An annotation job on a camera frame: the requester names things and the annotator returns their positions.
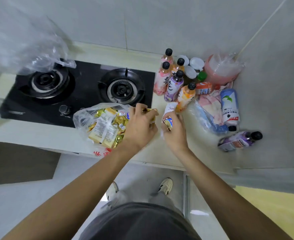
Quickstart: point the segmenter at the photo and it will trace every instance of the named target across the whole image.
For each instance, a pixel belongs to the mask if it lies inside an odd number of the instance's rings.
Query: green bottle cap
[[[205,81],[205,79],[207,78],[207,73],[204,71],[199,72],[197,79],[201,82]]]

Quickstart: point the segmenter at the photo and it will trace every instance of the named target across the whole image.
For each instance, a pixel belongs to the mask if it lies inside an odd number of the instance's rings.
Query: black bottle cap
[[[184,76],[184,72],[182,71],[182,70],[178,70],[177,72],[176,72],[176,77],[177,78],[182,78]]]
[[[163,68],[167,70],[167,69],[169,69],[169,67],[170,67],[170,63],[168,61],[165,61],[163,63]]]
[[[255,141],[261,140],[262,139],[262,133],[260,133],[259,131],[255,131],[255,132],[250,134],[250,137]]]
[[[231,125],[231,126],[228,127],[228,130],[229,131],[236,131],[237,130],[237,127],[234,126],[234,125]]]
[[[195,90],[195,88],[196,88],[196,84],[194,82],[191,82],[191,83],[188,84],[188,89],[189,90]]]
[[[185,63],[184,58],[179,58],[179,59],[177,60],[177,65],[179,65],[179,66],[183,66],[184,63]]]
[[[166,54],[166,56],[171,56],[173,54],[173,50],[168,48],[168,49],[166,49],[165,54]]]

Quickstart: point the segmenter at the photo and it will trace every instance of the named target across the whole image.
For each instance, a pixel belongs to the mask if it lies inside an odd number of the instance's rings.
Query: white sneaker
[[[173,180],[168,177],[161,182],[158,192],[162,191],[165,193],[165,195],[168,195],[172,188],[173,188]]]
[[[106,191],[107,200],[112,199],[118,192],[118,186],[116,182],[113,182]]]

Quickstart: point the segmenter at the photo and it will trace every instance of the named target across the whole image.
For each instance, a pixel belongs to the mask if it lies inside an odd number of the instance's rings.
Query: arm
[[[106,157],[35,209],[3,240],[70,240],[98,204],[126,163],[157,133],[149,128],[156,110],[142,113],[144,104],[130,111],[124,140]]]
[[[173,128],[168,131],[166,125],[162,125],[164,138],[184,165],[229,239],[292,239],[193,154],[188,148],[181,115],[170,112],[164,117],[168,116],[173,119]]]

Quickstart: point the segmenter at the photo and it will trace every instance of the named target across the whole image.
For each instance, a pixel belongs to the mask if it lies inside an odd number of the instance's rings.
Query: gas stove
[[[151,108],[155,73],[76,61],[77,67],[57,64],[50,72],[17,75],[0,107],[5,119],[75,127],[73,114],[99,103]]]

